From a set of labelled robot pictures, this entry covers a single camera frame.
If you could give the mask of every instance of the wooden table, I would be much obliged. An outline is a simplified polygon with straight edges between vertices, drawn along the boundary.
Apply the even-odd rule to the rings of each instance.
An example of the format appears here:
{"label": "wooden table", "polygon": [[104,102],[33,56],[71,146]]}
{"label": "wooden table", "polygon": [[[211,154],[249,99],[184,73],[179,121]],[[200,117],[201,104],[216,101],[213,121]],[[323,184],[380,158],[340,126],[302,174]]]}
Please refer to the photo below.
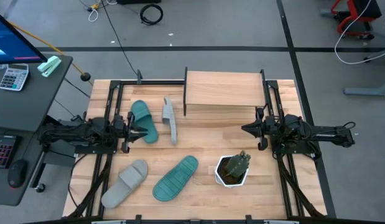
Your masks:
{"label": "wooden table", "polygon": [[[110,80],[96,80],[93,86],[87,117],[104,115]],[[302,115],[293,80],[278,80],[285,113]],[[177,123],[177,145],[171,144],[170,129],[162,124],[163,97],[169,96]],[[183,116],[182,85],[128,85],[124,87],[120,114],[126,117],[136,100],[144,100],[159,132],[159,140],[148,145],[143,140],[131,144],[129,154],[118,149],[113,157],[109,187],[118,173],[136,159],[145,159],[147,179],[121,205],[105,209],[107,219],[253,219],[286,218],[277,162],[271,149],[258,151],[258,139],[241,130],[241,125],[255,120],[255,110],[245,106],[189,105]],[[112,103],[111,117],[114,113]],[[245,150],[251,155],[249,175],[245,185],[227,189],[215,182],[214,168],[220,156]],[[152,196],[159,179],[187,155],[195,156],[199,166],[185,188],[172,201],[160,202]],[[95,155],[86,156],[73,171],[70,189],[77,203],[90,189]],[[293,155],[300,188],[318,211],[326,213],[322,191],[314,162],[302,155]],[[93,214],[98,211],[101,190],[97,191]],[[294,214],[294,196],[289,189]],[[75,209],[68,195],[63,215]]]}

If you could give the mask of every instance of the slide sandal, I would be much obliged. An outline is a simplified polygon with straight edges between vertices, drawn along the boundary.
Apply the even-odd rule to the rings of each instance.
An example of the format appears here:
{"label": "slide sandal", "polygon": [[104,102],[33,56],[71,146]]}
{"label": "slide sandal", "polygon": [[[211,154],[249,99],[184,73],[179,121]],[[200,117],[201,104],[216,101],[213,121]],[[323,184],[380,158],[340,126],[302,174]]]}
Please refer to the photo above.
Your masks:
{"label": "slide sandal", "polygon": [[175,128],[175,117],[172,102],[170,98],[165,96],[165,105],[162,110],[162,123],[168,124],[170,126],[171,134],[172,134],[172,144],[177,144],[177,130]]}
{"label": "slide sandal", "polygon": [[148,175],[148,165],[145,160],[138,159],[119,173],[116,182],[110,187],[103,197],[101,203],[105,208],[118,206],[145,180]]}
{"label": "slide sandal", "polygon": [[175,198],[198,168],[198,160],[187,156],[155,185],[152,193],[157,200],[167,202]]}
{"label": "slide sandal", "polygon": [[137,100],[132,104],[131,112],[136,117],[134,123],[148,130],[147,135],[142,137],[143,140],[148,144],[156,142],[159,136],[147,104],[142,100]]}

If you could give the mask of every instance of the calculator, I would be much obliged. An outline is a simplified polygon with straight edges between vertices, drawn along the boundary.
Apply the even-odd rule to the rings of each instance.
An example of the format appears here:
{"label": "calculator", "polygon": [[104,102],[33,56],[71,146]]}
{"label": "calculator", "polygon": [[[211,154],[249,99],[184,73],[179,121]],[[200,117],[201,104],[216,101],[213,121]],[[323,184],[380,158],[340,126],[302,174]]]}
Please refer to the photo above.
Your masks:
{"label": "calculator", "polygon": [[29,74],[27,64],[9,64],[0,83],[0,89],[21,91]]}

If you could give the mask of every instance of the computer monitor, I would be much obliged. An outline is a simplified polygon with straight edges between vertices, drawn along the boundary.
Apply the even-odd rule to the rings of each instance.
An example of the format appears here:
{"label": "computer monitor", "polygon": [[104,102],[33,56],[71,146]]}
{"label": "computer monitor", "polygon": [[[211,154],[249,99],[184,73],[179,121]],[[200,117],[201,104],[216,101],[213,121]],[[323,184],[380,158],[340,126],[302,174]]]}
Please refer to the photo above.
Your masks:
{"label": "computer monitor", "polygon": [[47,58],[0,16],[0,64],[46,61]]}

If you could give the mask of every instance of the succulent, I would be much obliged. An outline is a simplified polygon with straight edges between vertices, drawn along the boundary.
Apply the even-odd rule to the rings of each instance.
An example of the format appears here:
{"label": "succulent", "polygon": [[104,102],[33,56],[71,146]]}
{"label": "succulent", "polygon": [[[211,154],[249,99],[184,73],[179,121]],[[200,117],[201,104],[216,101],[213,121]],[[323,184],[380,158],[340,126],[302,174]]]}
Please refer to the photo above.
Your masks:
{"label": "succulent", "polygon": [[246,170],[249,168],[249,160],[251,156],[246,154],[244,150],[241,151],[238,155],[231,157],[225,170],[227,171],[226,176],[233,176],[235,178],[240,177]]}

